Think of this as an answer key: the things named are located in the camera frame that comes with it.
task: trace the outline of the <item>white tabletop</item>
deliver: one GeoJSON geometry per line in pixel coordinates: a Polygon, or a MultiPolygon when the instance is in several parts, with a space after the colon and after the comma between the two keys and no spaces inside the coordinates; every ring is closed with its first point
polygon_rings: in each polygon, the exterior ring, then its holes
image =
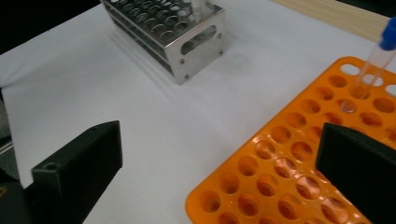
{"type": "Polygon", "coordinates": [[[375,45],[269,1],[217,4],[228,49],[182,86],[103,6],[1,55],[22,184],[86,129],[119,120],[123,167],[84,223],[190,223],[185,200],[201,181],[336,59],[375,45]]]}

